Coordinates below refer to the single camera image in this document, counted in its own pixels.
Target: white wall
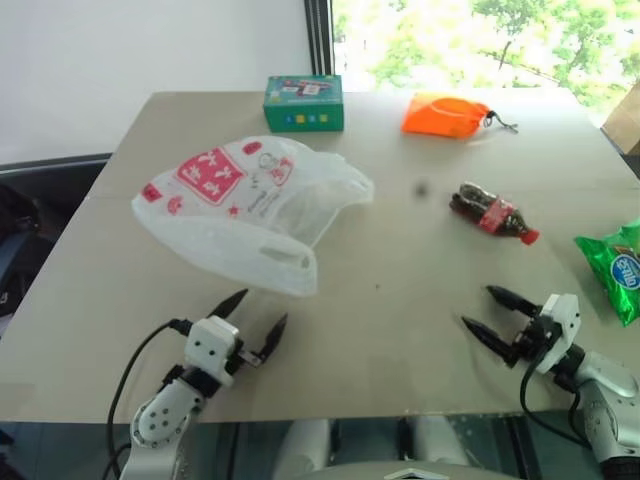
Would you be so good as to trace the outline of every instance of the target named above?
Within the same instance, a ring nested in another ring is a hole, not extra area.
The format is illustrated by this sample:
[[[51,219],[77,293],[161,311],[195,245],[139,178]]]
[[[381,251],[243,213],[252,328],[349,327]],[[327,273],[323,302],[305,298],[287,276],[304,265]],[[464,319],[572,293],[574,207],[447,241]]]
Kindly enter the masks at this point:
[[[310,71],[302,0],[0,0],[0,163],[113,151],[154,91]]]

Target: green snack bag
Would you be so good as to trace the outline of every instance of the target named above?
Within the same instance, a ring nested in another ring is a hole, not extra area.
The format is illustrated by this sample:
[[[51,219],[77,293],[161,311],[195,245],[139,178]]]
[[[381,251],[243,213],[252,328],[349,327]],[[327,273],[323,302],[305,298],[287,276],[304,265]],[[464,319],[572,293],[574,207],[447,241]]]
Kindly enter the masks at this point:
[[[626,327],[640,318],[640,218],[602,240],[576,237]]]

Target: cardboard box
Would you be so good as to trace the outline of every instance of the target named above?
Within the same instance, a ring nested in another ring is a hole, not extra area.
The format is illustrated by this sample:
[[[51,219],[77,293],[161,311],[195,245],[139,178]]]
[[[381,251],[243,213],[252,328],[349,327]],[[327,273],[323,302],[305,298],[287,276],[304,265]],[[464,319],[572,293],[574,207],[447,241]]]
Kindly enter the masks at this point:
[[[269,77],[264,114],[272,132],[344,129],[339,75]]]
[[[602,126],[626,155],[640,155],[640,83],[633,87]]]

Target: window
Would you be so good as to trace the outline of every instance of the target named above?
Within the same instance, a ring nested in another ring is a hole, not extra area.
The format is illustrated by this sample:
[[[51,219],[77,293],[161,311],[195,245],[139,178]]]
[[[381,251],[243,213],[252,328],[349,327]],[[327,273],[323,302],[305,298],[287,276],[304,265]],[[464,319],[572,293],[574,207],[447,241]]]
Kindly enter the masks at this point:
[[[640,81],[638,0],[333,0],[345,90],[569,88],[601,125]]]

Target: beige table surface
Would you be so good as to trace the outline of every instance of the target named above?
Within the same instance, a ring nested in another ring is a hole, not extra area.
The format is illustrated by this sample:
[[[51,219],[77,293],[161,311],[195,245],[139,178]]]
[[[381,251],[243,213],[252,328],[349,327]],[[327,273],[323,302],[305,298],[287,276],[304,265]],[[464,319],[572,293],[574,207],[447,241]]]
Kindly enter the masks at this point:
[[[459,320],[505,336],[524,319],[482,289],[500,284],[543,302],[580,297],[577,341],[640,372],[640,324],[622,329],[573,245],[640,215],[640,185],[566,93],[491,94],[517,121],[470,142],[403,136],[406,95],[347,94],[343,133],[291,137],[337,151],[369,175],[376,198],[343,211],[316,247],[319,294],[252,291],[231,318],[249,343],[279,314],[290,322],[260,370],[243,370],[204,421],[519,410],[522,368],[510,370]],[[0,342],[0,419],[104,422],[122,369],[146,334],[171,317],[197,319],[243,285],[206,273],[157,243],[130,198],[160,171],[214,145],[266,133],[258,93],[152,97],[98,178]],[[483,234],[447,206],[464,180],[505,194],[542,236],[531,247]],[[428,195],[414,195],[426,182]],[[184,340],[158,337],[132,372],[116,415],[128,422]],[[549,381],[530,388],[534,409],[566,407]]]

